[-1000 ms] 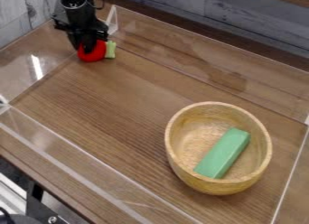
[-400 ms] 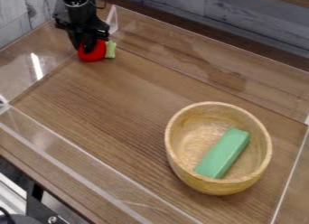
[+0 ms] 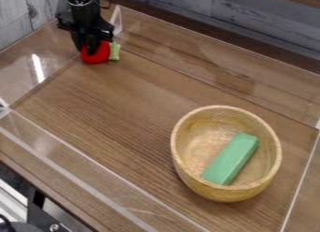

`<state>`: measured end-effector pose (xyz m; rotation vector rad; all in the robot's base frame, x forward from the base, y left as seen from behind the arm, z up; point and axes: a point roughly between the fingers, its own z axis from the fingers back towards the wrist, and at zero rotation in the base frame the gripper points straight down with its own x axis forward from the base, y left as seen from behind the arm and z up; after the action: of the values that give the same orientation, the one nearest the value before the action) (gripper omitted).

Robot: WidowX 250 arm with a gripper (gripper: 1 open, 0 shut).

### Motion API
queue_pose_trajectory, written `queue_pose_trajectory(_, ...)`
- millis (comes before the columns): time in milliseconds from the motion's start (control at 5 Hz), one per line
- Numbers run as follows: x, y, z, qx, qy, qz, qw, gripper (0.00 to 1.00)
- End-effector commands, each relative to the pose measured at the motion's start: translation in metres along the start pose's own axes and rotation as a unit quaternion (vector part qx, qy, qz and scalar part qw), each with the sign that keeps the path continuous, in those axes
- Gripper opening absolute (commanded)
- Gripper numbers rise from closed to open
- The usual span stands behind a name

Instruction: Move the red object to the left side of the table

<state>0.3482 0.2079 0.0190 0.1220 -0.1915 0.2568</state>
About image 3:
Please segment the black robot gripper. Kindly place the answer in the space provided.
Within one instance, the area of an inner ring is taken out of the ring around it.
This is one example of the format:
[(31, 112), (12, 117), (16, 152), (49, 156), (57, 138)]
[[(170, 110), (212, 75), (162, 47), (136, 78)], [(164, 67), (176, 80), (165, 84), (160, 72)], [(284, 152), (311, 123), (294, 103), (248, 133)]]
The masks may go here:
[(102, 40), (113, 41), (114, 25), (103, 19), (101, 7), (95, 3), (71, 6), (69, 11), (57, 14), (57, 18), (58, 27), (70, 32), (78, 51), (86, 45), (87, 53), (94, 54)]

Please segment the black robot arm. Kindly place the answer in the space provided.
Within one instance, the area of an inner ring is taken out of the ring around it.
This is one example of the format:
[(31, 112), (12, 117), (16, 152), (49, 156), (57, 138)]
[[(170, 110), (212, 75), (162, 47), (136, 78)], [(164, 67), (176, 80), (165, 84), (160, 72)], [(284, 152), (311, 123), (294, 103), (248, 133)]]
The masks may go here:
[(103, 19), (101, 0), (67, 0), (70, 10), (57, 14), (58, 27), (67, 30), (78, 51), (97, 53), (102, 41), (113, 41), (115, 26)]

